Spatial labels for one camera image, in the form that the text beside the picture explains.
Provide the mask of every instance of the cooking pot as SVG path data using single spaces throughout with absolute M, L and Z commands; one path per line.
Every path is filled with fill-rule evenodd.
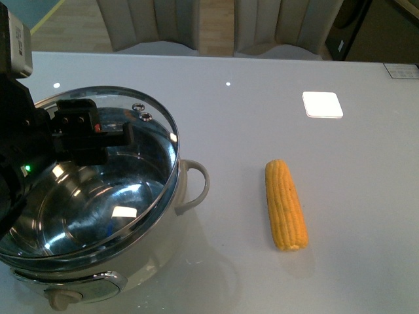
M 98 106 L 103 131 L 130 122 L 134 143 L 109 147 L 102 166 L 57 165 L 0 241 L 0 260 L 57 310 L 110 298 L 152 277 L 182 241 L 182 214 L 202 202 L 210 186 L 204 166 L 180 159 L 170 113 L 144 93 L 96 86 L 35 106 L 53 115 L 58 100 L 82 98 Z M 205 184 L 185 203 L 189 169 L 199 170 Z

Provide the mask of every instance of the yellow corn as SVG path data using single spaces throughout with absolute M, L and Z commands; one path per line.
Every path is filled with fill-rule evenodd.
M 266 198 L 275 245 L 282 251 L 296 251 L 308 244 L 308 234 L 299 197 L 287 164 L 272 160 L 265 169 Z

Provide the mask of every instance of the pot handle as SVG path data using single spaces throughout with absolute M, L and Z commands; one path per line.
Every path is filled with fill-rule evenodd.
M 199 162 L 195 162 L 194 160 L 181 160 L 181 167 L 182 169 L 184 169 L 185 171 L 189 171 L 189 169 L 196 169 L 199 172 L 201 172 L 201 174 L 204 176 L 205 179 L 205 185 L 204 185 L 204 189 L 202 190 L 201 194 L 195 198 L 192 201 L 188 201 L 187 203 L 175 206 L 175 212 L 177 215 L 182 215 L 185 211 L 187 211 L 188 209 L 191 209 L 193 207 L 196 207 L 197 205 L 201 204 L 202 201 L 205 199 L 205 197 L 208 194 L 208 191 L 210 190 L 210 176 L 208 174 L 207 169 L 205 169 L 205 167 L 200 164 Z

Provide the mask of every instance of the pot lid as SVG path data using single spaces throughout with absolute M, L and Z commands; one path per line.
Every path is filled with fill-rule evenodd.
M 134 230 L 150 226 L 166 208 L 177 180 L 178 133 L 169 112 L 141 92 L 96 86 L 65 92 L 35 106 L 53 115 L 56 102 L 91 99 L 103 131 L 130 122 L 134 142 L 109 147 L 102 166 L 54 167 L 27 197 L 27 205 L 0 241 L 0 257 L 54 258 L 106 250 Z

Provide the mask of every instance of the gray chair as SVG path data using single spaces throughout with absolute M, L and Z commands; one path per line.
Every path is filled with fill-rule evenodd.
M 96 1 L 114 52 L 199 55 L 199 0 Z
M 343 0 L 235 0 L 234 56 L 321 60 Z

